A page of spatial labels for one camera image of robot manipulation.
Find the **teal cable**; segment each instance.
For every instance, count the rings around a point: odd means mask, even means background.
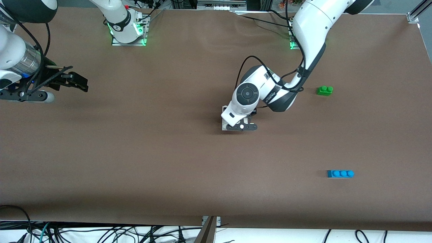
[[[49,223],[50,222],[46,223],[44,228],[42,229],[41,237],[39,238],[39,243],[42,243],[42,238],[44,237],[45,230],[47,229],[47,226],[49,225]]]

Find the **metal post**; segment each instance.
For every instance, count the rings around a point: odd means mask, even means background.
[[[208,217],[194,243],[213,243],[217,224],[217,216]]]
[[[432,5],[432,0],[423,0],[417,7],[415,7],[411,12],[407,13],[407,20],[410,24],[415,24],[419,22],[419,16],[425,12],[428,7]]]

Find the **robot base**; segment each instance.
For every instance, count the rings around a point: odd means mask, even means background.
[[[222,112],[225,111],[225,109],[228,106],[222,106]],[[258,126],[255,123],[251,123],[252,116],[254,116],[257,113],[257,110],[255,109],[250,115],[243,118],[242,120],[238,121],[235,126],[230,126],[224,119],[222,119],[222,131],[255,131],[258,129]]]
[[[114,36],[112,37],[111,45],[112,46],[146,46],[147,45],[147,36],[149,34],[149,24],[150,24],[150,16],[138,22],[140,27],[138,27],[138,31],[143,34],[138,37],[135,41],[130,43],[121,43]]]

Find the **brown tabletop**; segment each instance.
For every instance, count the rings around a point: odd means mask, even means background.
[[[88,93],[1,102],[1,204],[45,221],[432,230],[432,66],[404,15],[343,15],[294,105],[258,110],[244,133],[221,131],[221,107],[245,57],[280,76],[298,66],[284,27],[165,11],[146,47],[112,47],[102,21],[60,8],[50,23],[48,58]],[[44,25],[28,26],[44,46]],[[315,95],[321,85],[334,93]]]

